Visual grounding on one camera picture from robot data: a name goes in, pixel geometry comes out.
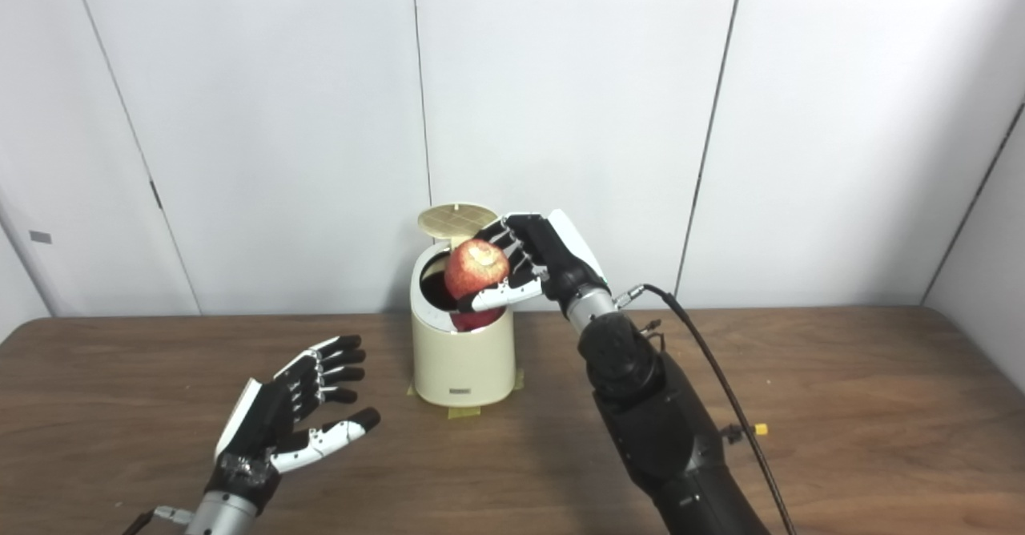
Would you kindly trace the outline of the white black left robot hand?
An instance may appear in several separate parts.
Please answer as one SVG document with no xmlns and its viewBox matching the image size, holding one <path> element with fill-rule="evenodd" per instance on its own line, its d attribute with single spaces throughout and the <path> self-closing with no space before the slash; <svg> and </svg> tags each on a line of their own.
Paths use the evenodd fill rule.
<svg viewBox="0 0 1025 535">
<path fill-rule="evenodd" d="M 348 447 L 380 424 L 376 408 L 363 408 L 343 420 L 301 426 L 326 404 L 358 400 L 344 383 L 365 377 L 361 343 L 358 335 L 332 337 L 298 353 L 266 382 L 250 378 L 217 440 L 205 490 L 241 499 L 261 515 L 283 474 Z"/>
</svg>

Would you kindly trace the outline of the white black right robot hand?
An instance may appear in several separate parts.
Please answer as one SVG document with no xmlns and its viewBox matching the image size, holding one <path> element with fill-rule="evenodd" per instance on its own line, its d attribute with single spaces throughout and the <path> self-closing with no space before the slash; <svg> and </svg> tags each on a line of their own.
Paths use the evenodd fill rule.
<svg viewBox="0 0 1025 535">
<path fill-rule="evenodd" d="M 505 308 L 541 296 L 559 304 L 567 319 L 617 312 L 592 250 L 562 210 L 546 216 L 506 214 L 473 238 L 501 249 L 510 272 L 505 279 L 457 296 L 458 312 Z"/>
</svg>

